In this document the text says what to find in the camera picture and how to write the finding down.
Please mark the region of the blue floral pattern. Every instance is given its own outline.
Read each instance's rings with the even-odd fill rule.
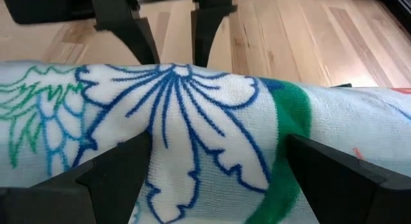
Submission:
[[[199,148],[243,187],[257,193],[267,189],[267,164],[253,136],[234,115],[258,97],[256,78],[170,64],[141,70],[90,65],[78,68],[76,79],[85,85],[84,100],[101,110],[85,131],[88,141],[80,146],[74,165],[89,150],[104,151],[125,141],[130,129],[136,134],[148,130],[153,152],[146,179],[151,191],[146,199],[159,222],[179,220],[186,209],[194,207],[200,187]],[[107,130],[113,128],[115,140],[105,142]],[[236,154],[239,146],[241,155]],[[171,171],[173,178],[168,178]],[[172,195],[176,188],[181,190],[179,196]],[[164,212],[161,205],[174,209]]]

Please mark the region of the wooden floor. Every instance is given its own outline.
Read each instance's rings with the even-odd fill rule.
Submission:
[[[208,67],[331,86],[411,87],[411,41],[376,1],[234,0]],[[191,0],[145,4],[161,62],[191,63]],[[139,64],[93,21],[17,26],[0,2],[0,60]]]

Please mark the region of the green stripe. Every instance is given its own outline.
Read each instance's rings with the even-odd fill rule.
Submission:
[[[279,223],[291,211],[301,191],[286,159],[285,139],[288,134],[310,136],[310,100],[300,87],[288,82],[282,84],[283,89],[272,91],[278,118],[278,145],[272,181],[263,202],[247,220],[250,224]]]

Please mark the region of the hardwood floor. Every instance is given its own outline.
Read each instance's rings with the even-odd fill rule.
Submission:
[[[411,39],[372,0],[234,0],[218,28],[212,69],[331,86],[411,87]],[[161,62],[192,62],[191,0],[144,4]],[[0,60],[66,64],[139,62],[93,21],[13,23],[0,1]]]

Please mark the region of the terry cloth fabric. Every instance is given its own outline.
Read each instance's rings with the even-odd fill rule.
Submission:
[[[130,223],[316,223],[300,134],[411,176],[411,90],[323,88],[192,65],[0,64],[0,186],[37,184],[148,130]]]

